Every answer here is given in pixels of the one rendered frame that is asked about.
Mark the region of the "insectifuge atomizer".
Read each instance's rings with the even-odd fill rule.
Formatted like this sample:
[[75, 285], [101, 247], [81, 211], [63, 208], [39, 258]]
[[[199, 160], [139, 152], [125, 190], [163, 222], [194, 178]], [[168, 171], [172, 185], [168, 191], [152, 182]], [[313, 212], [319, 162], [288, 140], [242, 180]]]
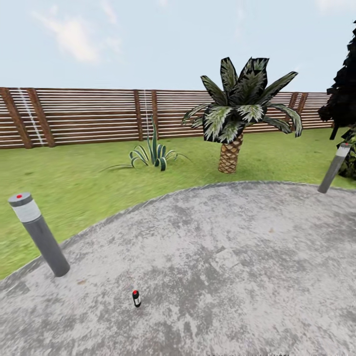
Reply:
[[140, 299], [140, 294], [139, 292], [136, 290], [134, 293], [132, 293], [132, 297], [133, 297], [133, 300], [135, 302], [135, 305], [137, 307], [140, 307], [141, 305], [141, 299]]

